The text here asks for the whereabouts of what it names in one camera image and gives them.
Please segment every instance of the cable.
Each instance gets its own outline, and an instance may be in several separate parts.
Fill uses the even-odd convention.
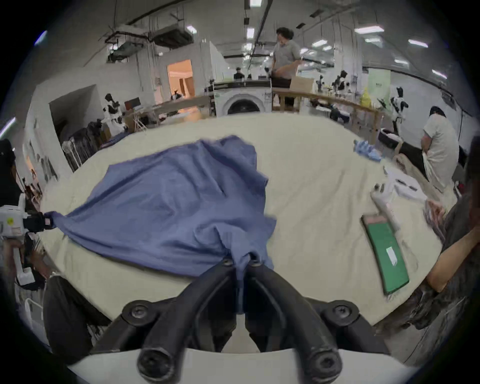
[[[410,353],[410,356],[408,356],[407,359],[403,362],[404,364],[407,363],[408,359],[410,359],[412,357],[413,353],[417,350],[417,347],[420,345],[420,343],[422,342],[423,338],[425,337],[425,335],[427,334],[429,329],[430,329],[430,326],[427,327],[427,329],[425,330],[425,333],[420,338],[419,342],[417,343],[417,345],[413,349],[412,353]]]

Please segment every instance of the man in gray shirt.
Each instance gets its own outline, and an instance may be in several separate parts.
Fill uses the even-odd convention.
[[[290,88],[292,77],[301,64],[300,47],[293,41],[293,31],[281,27],[276,30],[278,43],[273,50],[272,87]],[[295,99],[286,97],[285,104],[293,106]]]

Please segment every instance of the washing machine door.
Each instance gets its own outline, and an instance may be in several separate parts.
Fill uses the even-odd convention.
[[[223,116],[245,112],[265,112],[263,101],[252,93],[241,92],[229,97],[222,108]]]
[[[260,108],[258,108],[258,105],[249,99],[240,99],[233,102],[230,108],[228,108],[227,115],[245,112],[260,112]]]

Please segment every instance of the smartphone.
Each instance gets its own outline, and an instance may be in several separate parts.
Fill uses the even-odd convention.
[[[384,293],[389,295],[409,282],[402,251],[385,216],[363,215],[361,221],[375,253]]]

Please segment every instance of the clothing rack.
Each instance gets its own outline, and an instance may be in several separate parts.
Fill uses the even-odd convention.
[[[85,161],[98,150],[94,133],[87,128],[81,128],[61,145],[70,168],[75,172]]]

